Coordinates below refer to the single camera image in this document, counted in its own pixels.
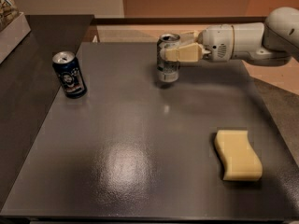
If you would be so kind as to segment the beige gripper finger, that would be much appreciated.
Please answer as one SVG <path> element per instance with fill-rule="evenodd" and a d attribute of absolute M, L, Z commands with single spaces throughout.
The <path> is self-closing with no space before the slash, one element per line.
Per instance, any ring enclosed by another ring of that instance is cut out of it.
<path fill-rule="evenodd" d="M 202 60 L 209 51 L 202 44 L 191 43 L 164 50 L 164 57 L 169 62 L 195 63 Z"/>
<path fill-rule="evenodd" d="M 189 45 L 192 43 L 198 43 L 199 32 L 193 30 L 193 31 L 181 33 L 179 36 L 180 36 L 181 45 Z"/>

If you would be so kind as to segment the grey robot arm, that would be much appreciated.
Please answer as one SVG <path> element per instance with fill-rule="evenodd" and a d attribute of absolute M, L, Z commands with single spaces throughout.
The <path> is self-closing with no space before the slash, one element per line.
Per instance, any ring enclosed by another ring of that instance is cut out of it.
<path fill-rule="evenodd" d="M 299 10 L 280 7 L 263 22 L 212 25 L 193 41 L 164 49 L 169 62 L 211 63 L 242 60 L 257 66 L 299 61 Z"/>

